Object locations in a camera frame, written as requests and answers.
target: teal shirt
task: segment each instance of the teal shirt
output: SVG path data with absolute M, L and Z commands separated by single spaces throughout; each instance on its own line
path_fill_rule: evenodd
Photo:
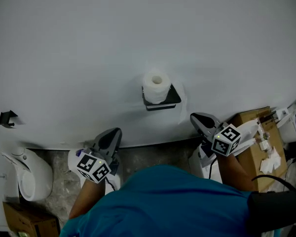
M 87 214 L 69 220 L 60 236 L 248 236 L 249 195 L 158 165 L 137 172 Z

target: person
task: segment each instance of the person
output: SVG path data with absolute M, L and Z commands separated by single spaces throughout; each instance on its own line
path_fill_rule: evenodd
M 171 165 L 143 169 L 105 196 L 86 180 L 61 237 L 250 236 L 254 185 L 234 155 L 217 155 L 223 184 Z

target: marker cube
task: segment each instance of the marker cube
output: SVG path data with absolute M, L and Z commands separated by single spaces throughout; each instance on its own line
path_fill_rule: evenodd
M 105 160 L 84 152 L 81 152 L 76 167 L 81 175 L 97 184 L 111 172 Z
M 212 151 L 223 156 L 230 155 L 239 145 L 241 132 L 232 124 L 213 138 Z

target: white paper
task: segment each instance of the white paper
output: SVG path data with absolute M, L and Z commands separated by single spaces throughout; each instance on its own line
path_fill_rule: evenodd
M 281 165 L 281 157 L 277 153 L 276 149 L 270 151 L 269 156 L 267 159 L 261 162 L 260 171 L 263 174 L 272 173 L 273 169 L 277 169 Z

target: toilet paper roll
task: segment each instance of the toilet paper roll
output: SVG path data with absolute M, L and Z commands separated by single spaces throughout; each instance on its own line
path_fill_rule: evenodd
M 153 70 L 144 75 L 143 90 L 145 99 L 152 104 L 166 100 L 171 81 L 166 73 Z

